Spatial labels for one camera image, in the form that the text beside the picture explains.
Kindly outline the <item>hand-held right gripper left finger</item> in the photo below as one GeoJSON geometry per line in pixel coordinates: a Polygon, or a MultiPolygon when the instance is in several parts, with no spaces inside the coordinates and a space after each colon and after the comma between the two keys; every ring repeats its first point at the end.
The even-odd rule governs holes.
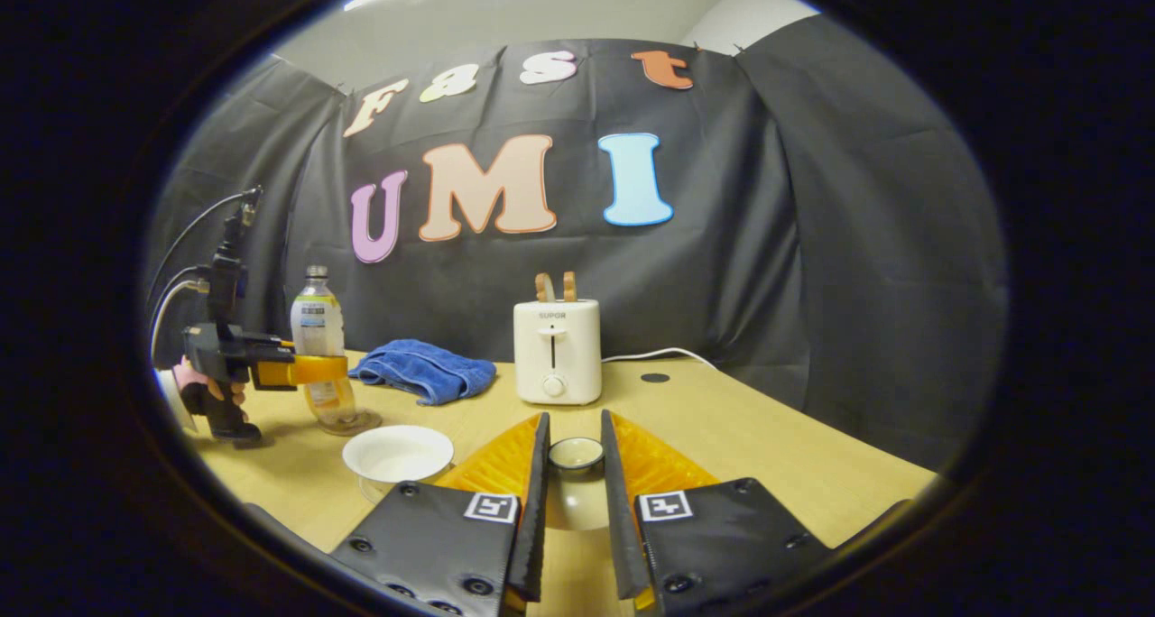
{"type": "Polygon", "coordinates": [[[331,557],[431,612],[524,612],[541,600],[550,444],[536,414],[434,482],[396,483],[331,557]]]}

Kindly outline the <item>white teacup lid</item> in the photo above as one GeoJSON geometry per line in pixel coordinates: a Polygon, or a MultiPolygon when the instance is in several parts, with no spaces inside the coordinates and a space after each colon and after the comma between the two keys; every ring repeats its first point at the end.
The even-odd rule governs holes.
{"type": "Polygon", "coordinates": [[[547,454],[546,527],[590,531],[609,526],[605,451],[593,437],[565,437],[547,454]]]}

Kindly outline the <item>clear water bottle orange label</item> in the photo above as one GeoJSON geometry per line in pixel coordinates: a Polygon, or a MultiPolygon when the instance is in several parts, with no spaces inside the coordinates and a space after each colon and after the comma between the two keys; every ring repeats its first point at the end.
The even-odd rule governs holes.
{"type": "Polygon", "coordinates": [[[301,386],[310,411],[323,431],[338,436],[353,434],[358,429],[359,414],[344,354],[344,318],[336,296],[328,287],[326,266],[312,263],[306,268],[304,288],[291,305],[290,325],[296,355],[323,355],[341,362],[338,373],[301,386]]]}

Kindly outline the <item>white toaster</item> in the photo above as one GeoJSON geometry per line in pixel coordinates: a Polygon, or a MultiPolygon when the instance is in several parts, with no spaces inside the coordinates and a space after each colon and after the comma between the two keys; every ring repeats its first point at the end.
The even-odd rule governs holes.
{"type": "Polygon", "coordinates": [[[519,303],[513,308],[514,376],[521,400],[588,406],[602,394],[597,300],[519,303]]]}

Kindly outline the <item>white ceramic teacup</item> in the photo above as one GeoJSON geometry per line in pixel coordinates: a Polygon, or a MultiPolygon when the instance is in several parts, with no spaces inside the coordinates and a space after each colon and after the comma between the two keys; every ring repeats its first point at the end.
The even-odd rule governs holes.
{"type": "Polygon", "coordinates": [[[456,452],[437,429],[393,425],[351,437],[342,458],[365,501],[377,503],[403,482],[435,482],[453,468],[456,452]]]}

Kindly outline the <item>blue towel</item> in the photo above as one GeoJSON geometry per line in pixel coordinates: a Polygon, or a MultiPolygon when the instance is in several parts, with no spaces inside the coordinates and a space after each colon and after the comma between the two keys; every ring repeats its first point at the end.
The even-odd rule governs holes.
{"type": "Polygon", "coordinates": [[[363,355],[346,377],[411,392],[420,406],[446,406],[487,391],[495,379],[495,363],[450,354],[420,340],[393,340],[363,355]]]}

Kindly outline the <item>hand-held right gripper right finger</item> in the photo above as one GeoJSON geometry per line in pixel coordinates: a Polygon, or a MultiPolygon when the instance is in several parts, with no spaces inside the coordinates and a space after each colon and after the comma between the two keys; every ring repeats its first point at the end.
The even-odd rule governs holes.
{"type": "Polygon", "coordinates": [[[832,556],[753,477],[722,481],[634,421],[601,415],[617,590],[638,617],[740,617],[832,556]]]}

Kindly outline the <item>black backdrop cloth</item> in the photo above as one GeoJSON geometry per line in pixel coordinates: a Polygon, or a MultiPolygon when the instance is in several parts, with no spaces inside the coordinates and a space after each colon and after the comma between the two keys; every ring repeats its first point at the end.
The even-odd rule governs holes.
{"type": "Polygon", "coordinates": [[[321,263],[352,349],[511,362],[514,304],[568,269],[601,304],[604,354],[684,347],[929,470],[964,448],[1003,349],[1008,268],[979,166],[903,70],[821,16],[737,55],[480,45],[353,92],[264,59],[162,187],[147,314],[252,186],[251,330],[286,334],[321,263]]]}

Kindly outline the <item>round cork coaster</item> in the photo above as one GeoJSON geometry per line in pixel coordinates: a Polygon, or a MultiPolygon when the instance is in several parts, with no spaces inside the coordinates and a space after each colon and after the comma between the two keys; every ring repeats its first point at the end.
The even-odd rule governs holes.
{"type": "Polygon", "coordinates": [[[316,418],[316,425],[326,434],[352,437],[368,429],[380,428],[381,416],[371,409],[341,410],[321,414],[316,418]]]}

